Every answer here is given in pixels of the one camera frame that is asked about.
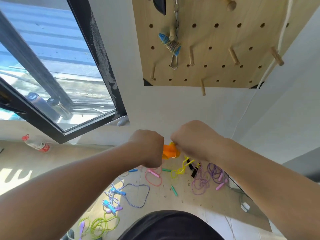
person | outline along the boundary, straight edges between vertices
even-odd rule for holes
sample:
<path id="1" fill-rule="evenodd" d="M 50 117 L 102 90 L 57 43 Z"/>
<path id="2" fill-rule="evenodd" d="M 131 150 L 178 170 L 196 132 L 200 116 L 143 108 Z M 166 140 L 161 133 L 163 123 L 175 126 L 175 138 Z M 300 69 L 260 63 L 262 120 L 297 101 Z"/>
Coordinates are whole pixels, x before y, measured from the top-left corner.
<path id="1" fill-rule="evenodd" d="M 315 182 L 222 137 L 201 121 L 182 125 L 171 140 L 191 158 L 228 172 L 287 239 L 320 238 L 320 186 Z M 158 133 L 137 130 L 123 145 L 53 169 L 1 195 L 0 239 L 60 239 L 120 174 L 139 165 L 159 167 L 163 145 Z M 205 238 L 223 239 L 194 215 L 158 211 L 119 239 Z"/>

chain link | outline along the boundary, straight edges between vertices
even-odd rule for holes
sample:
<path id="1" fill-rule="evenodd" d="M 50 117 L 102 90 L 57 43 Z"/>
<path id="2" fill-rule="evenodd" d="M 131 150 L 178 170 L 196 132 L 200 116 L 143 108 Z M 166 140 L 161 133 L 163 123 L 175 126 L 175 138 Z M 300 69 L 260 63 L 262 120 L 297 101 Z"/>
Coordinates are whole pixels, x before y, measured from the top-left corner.
<path id="1" fill-rule="evenodd" d="M 174 37 L 174 41 L 178 42 L 178 32 L 179 32 L 179 20 L 178 20 L 179 3 L 178 3 L 178 0 L 176 0 L 174 2 L 173 11 L 174 11 L 174 14 L 175 14 L 175 17 L 176 17 L 176 21 L 174 22 L 174 26 L 176 28 L 176 36 Z M 172 56 L 171 65 L 170 66 L 171 66 L 171 68 L 173 70 L 176 70 L 178 68 L 178 56 L 176 56 L 176 64 L 177 64 L 176 67 L 173 66 L 174 57 L 175 57 L 175 55 Z"/>

person's right arm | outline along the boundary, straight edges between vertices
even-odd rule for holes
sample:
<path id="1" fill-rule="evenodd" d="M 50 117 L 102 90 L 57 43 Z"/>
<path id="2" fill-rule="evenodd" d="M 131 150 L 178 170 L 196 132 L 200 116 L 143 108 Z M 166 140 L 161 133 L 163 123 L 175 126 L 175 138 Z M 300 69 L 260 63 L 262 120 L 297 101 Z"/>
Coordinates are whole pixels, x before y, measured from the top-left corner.
<path id="1" fill-rule="evenodd" d="M 210 161 L 233 177 L 288 239 L 320 239 L 320 186 L 191 121 L 171 140 L 190 157 Z"/>

hand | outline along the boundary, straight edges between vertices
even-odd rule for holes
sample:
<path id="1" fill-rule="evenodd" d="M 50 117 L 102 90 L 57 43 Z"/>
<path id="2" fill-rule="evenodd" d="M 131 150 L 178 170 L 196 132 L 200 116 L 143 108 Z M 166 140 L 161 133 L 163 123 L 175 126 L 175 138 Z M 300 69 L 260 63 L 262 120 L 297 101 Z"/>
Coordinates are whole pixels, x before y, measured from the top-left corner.
<path id="1" fill-rule="evenodd" d="M 194 120 L 182 125 L 171 135 L 177 148 L 191 158 L 215 162 L 225 138 L 205 123 Z"/>
<path id="2" fill-rule="evenodd" d="M 142 165 L 147 168 L 158 168 L 162 165 L 162 152 L 165 139 L 155 131 L 139 129 L 129 138 L 141 149 Z"/>

person's left hand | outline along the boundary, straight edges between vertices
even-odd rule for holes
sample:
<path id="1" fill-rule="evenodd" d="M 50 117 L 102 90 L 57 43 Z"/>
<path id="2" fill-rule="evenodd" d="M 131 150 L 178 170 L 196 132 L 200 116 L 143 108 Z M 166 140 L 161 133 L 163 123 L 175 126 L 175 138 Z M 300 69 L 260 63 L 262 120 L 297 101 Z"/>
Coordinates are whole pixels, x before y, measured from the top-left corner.
<path id="1" fill-rule="evenodd" d="M 142 149 L 142 165 L 158 168 L 162 165 L 162 152 L 165 139 L 155 131 L 139 129 L 129 138 L 129 142 Z"/>

